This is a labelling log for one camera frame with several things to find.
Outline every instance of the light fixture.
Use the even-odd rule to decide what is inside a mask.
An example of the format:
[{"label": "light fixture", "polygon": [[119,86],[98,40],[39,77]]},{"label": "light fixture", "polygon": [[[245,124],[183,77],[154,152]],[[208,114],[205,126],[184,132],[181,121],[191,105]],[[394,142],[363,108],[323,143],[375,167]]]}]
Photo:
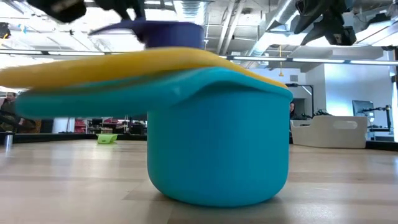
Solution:
[{"label": "light fixture", "polygon": [[280,57],[245,57],[245,56],[234,56],[234,60],[255,60],[255,61],[266,61],[266,62],[284,62],[287,58]]},{"label": "light fixture", "polygon": [[0,50],[1,54],[42,54],[39,50]]},{"label": "light fixture", "polygon": [[394,61],[377,61],[377,60],[352,60],[350,61],[350,63],[358,65],[391,65],[391,66],[398,65],[398,62]]},{"label": "light fixture", "polygon": [[52,52],[49,51],[50,55],[76,55],[76,56],[98,56],[104,55],[104,52]]},{"label": "light fixture", "polygon": [[294,62],[313,62],[313,63],[343,63],[344,60],[325,59],[325,58],[293,58]]}]

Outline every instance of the yellow cloth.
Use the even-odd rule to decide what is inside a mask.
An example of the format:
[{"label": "yellow cloth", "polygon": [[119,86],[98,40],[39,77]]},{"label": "yellow cloth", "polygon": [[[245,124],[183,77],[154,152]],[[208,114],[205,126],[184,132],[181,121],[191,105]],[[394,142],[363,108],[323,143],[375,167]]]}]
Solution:
[{"label": "yellow cloth", "polygon": [[283,83],[262,77],[229,60],[200,49],[170,47],[119,55],[8,68],[0,71],[0,85],[49,90],[141,75],[162,75],[192,68],[224,67],[249,77],[287,88]]}]

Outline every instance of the ceiling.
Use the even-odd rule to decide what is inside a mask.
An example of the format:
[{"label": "ceiling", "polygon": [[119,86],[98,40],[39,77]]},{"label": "ceiling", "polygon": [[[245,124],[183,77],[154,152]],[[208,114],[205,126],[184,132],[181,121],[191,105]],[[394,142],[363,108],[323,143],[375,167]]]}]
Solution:
[{"label": "ceiling", "polygon": [[[129,52],[143,50],[144,46],[139,43],[134,35],[126,31],[117,31],[109,34],[94,35],[88,37],[91,30],[119,22],[119,16],[113,11],[103,11],[95,7],[92,0],[85,0],[88,7],[84,17],[71,24],[61,24],[56,20],[49,18],[42,11],[29,6],[26,2],[18,0],[0,1],[0,22],[10,23],[12,36],[9,39],[0,40],[0,49],[20,49],[20,50],[52,50],[52,51],[103,51],[103,52]],[[201,23],[205,30],[206,50],[216,52],[220,40],[221,31],[225,21],[225,15],[230,0],[205,1],[208,3],[206,14]],[[237,15],[233,13],[230,20],[231,24],[235,17],[238,17],[238,23],[233,30],[233,38],[226,51],[227,54],[242,54],[253,48],[254,44],[261,38],[259,24],[264,21],[266,14],[277,9],[278,0],[245,0],[242,1],[243,12]],[[389,6],[391,0],[356,0],[354,5],[355,13],[363,13],[372,9],[379,9],[383,6]],[[166,7],[162,9],[160,1],[146,1],[148,20],[167,20],[181,21],[187,20],[177,10],[177,5],[172,0],[165,0]],[[280,44],[280,47],[272,46],[264,52],[270,56],[283,57],[338,57],[333,55],[333,48],[323,44],[323,47],[303,46],[299,47],[302,36],[292,36],[293,41],[289,43],[278,43],[278,39],[269,40],[273,44]],[[380,47],[352,47],[344,48],[347,57],[358,59],[376,59],[382,50]],[[8,63],[0,63],[0,68],[25,65],[30,63],[46,63],[53,61],[54,58],[36,58],[26,57],[21,60],[21,56],[9,59]],[[270,63],[269,67],[279,67],[279,62]],[[287,68],[302,68],[305,63],[284,63]]]}]

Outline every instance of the wooden table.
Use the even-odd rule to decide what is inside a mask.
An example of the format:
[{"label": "wooden table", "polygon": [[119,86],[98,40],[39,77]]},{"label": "wooden table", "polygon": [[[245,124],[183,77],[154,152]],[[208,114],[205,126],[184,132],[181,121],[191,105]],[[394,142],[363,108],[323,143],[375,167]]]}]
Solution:
[{"label": "wooden table", "polygon": [[144,141],[15,144],[0,164],[0,223],[398,223],[396,152],[292,146],[284,189],[235,209],[160,194]]}]

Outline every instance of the blue lid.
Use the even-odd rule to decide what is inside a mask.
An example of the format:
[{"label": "blue lid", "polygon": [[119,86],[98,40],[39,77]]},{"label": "blue lid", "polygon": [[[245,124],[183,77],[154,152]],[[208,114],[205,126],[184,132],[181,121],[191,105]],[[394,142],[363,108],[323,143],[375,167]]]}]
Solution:
[{"label": "blue lid", "polygon": [[191,22],[171,21],[122,21],[93,31],[90,35],[113,29],[131,29],[146,48],[152,47],[192,47],[203,48],[202,26]]}]

